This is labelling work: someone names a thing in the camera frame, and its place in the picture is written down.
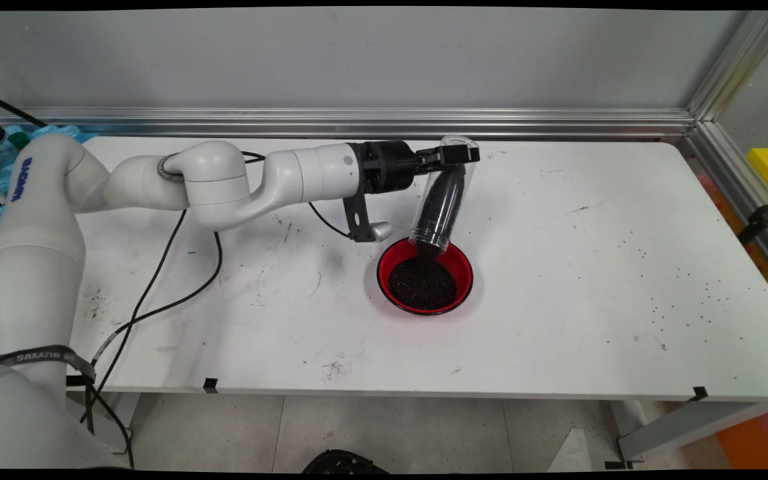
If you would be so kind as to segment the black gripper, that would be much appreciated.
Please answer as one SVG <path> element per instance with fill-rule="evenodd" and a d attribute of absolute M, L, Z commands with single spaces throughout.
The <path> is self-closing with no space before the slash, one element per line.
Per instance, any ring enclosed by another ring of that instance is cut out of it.
<path fill-rule="evenodd" d="M 414 152 L 402 140 L 348 143 L 359 164 L 356 194 L 381 194 L 407 189 L 415 174 L 444 172 L 481 160 L 478 147 L 440 145 Z"/>

